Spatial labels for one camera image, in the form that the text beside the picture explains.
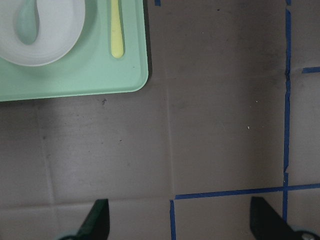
yellow utensil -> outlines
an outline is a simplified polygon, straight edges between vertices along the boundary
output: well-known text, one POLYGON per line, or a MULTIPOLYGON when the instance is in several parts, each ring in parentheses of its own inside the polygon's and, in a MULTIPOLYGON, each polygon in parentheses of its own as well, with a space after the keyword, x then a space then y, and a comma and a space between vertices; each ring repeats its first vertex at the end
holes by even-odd
POLYGON ((119 0, 111 0, 111 54, 117 59, 124 55, 119 0))

green spoon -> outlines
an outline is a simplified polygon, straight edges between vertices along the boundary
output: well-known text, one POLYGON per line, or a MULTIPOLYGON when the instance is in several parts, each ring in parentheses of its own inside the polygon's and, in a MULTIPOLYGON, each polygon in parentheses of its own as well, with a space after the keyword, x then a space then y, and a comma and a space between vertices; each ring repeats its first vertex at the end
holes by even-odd
POLYGON ((37 0, 24 0, 18 12, 16 33, 21 42, 26 45, 33 44, 39 32, 39 14, 37 0))

blue tape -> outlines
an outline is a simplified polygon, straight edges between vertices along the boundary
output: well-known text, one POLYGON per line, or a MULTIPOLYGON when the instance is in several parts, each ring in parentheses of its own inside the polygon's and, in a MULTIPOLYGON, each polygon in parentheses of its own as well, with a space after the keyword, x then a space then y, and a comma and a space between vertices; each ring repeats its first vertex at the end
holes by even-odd
POLYGON ((170 227, 171 227, 171 240, 176 240, 176 214, 175 214, 175 203, 170 200, 170 227))
POLYGON ((285 172, 283 174, 283 193, 282 193, 282 218, 287 221, 288 219, 288 184, 289 174, 285 172))
POLYGON ((320 72, 320 66, 314 66, 314 67, 305 67, 302 69, 303 74, 312 74, 312 73, 319 73, 320 72))
POLYGON ((273 193, 283 191, 283 187, 269 187, 269 188, 254 188, 254 189, 243 189, 243 190, 231 190, 231 191, 215 191, 215 192, 204 192, 204 193, 191 193, 191 194, 180 194, 176 195, 175 199, 199 199, 199 198, 212 198, 222 196, 233 196, 233 195, 247 195, 247 194, 262 194, 262 193, 273 193))
POLYGON ((284 96, 284 143, 283 143, 283 193, 282 193, 282 218, 288 218, 288 184, 289 174, 289 145, 290 145, 290 95, 291 95, 291 13, 285 10, 285 37, 286 37, 286 61, 285 61, 285 96, 284 96))
POLYGON ((320 189, 320 183, 288 186, 288 191, 307 190, 307 189, 320 189))
POLYGON ((283 182, 284 182, 284 184, 283 184, 284 186, 278 186, 278 187, 179 194, 179 195, 176 195, 174 199, 175 200, 200 199, 200 198, 214 198, 214 197, 234 196, 234 195, 251 195, 251 194, 288 192, 288 191, 307 190, 307 189, 320 189, 320 183, 288 186, 288 173, 284 174, 284 181, 283 182))
POLYGON ((285 10, 286 65, 285 76, 290 76, 291 69, 291 13, 285 10))

floor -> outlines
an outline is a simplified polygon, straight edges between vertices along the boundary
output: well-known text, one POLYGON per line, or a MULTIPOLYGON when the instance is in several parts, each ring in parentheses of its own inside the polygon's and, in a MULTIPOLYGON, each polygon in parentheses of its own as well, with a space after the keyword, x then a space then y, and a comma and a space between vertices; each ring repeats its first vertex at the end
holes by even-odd
POLYGON ((110 240, 253 240, 251 196, 320 234, 320 2, 159 2, 141 90, 0 103, 0 240, 73 233, 98 198, 110 240))

yellow spoon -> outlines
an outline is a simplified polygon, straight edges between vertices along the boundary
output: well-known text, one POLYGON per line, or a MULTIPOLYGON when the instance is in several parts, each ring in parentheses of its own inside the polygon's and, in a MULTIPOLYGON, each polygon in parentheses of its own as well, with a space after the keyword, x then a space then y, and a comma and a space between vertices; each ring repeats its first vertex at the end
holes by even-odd
POLYGON ((119 0, 111 0, 111 54, 117 59, 124 55, 119 0))

